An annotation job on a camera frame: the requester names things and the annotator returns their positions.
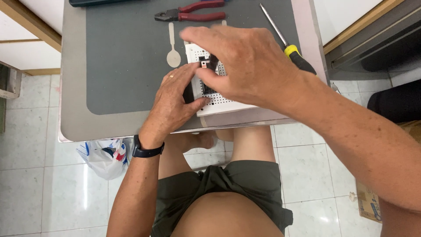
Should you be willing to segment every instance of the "hand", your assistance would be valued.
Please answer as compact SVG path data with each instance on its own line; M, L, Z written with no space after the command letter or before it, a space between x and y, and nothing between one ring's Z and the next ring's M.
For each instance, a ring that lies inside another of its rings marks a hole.
M189 63L170 71L162 80L154 105L139 131L143 149L157 148L165 137L181 127L192 115L203 108L210 99L199 98L186 104L184 89L195 75L199 63Z
M298 85L300 77L310 76L285 56L265 28L188 27L180 37L214 54L224 64L228 76L218 76L206 68L197 69L196 74L227 99L275 111L277 107L278 112L284 112L303 94Z

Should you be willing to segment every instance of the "black wristwatch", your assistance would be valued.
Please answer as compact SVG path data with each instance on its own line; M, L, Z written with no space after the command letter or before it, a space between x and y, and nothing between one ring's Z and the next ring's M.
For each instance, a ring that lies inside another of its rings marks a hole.
M149 158L154 157L157 155L162 155L162 152L164 151L164 145L165 143L162 143L161 147L150 149L150 150L142 150L140 147L140 141L139 141L139 135L133 136L133 157L140 157L140 158Z

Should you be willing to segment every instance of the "gray table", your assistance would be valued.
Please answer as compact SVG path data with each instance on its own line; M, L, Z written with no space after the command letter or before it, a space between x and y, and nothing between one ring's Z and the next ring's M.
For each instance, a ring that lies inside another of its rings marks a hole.
M125 137L137 133L149 114L162 77L172 68L168 23L153 14L184 6L192 0L143 0L91 8L64 6L60 96L61 141ZM312 0L262 0L287 40L326 82L325 62ZM273 31L254 0L231 0L222 8L228 25L266 27ZM219 22L174 22L175 32L186 26ZM187 63L183 41L176 50ZM193 116L177 132L294 122L270 110L255 108L198 118Z

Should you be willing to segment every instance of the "gray table mat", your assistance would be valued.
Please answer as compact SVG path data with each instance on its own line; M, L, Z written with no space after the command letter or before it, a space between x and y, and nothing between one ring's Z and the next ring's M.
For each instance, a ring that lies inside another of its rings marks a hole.
M86 105L92 113L104 115L152 108L162 77L173 69L166 61L171 50L168 22L155 21L154 14L193 2L139 0L86 8ZM286 39L299 48L290 0L230 0L224 7L194 13L224 11L229 26L268 28L282 44L262 13L260 2ZM174 22L175 49L181 55L181 65L187 63L187 58L178 32L187 26L210 27L220 23Z

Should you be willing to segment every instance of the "belly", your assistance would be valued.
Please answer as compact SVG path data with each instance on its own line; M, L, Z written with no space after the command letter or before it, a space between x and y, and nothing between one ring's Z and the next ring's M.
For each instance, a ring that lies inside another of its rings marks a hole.
M198 198L181 217L172 237L283 237L273 221L254 202L232 192Z

